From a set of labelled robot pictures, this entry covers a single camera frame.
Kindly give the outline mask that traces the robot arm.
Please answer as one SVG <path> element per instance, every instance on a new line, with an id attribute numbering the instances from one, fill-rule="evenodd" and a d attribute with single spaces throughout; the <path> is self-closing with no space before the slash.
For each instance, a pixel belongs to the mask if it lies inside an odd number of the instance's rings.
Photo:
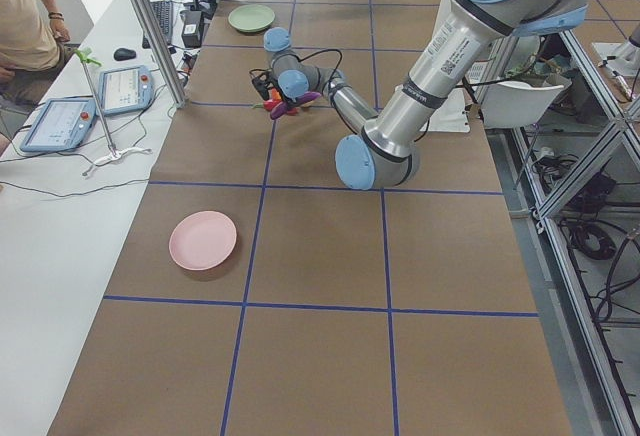
<path id="1" fill-rule="evenodd" d="M 419 168 L 415 141 L 480 54 L 508 36 L 559 33 L 580 25 L 587 0 L 451 0 L 451 12 L 381 112 L 371 108 L 340 71 L 306 65 L 291 48 L 287 30 L 264 35 L 268 66 L 253 72 L 263 99 L 275 89 L 272 119 L 319 97 L 351 129 L 335 151 L 342 182 L 357 190 L 397 186 Z"/>

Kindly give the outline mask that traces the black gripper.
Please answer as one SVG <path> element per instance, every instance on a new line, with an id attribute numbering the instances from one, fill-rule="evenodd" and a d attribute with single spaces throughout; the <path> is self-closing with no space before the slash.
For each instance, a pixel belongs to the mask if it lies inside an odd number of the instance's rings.
<path id="1" fill-rule="evenodd" d="M 268 69 L 254 68 L 249 71 L 251 84 L 263 101 L 271 98 L 271 90 L 274 88 L 273 78 Z"/>

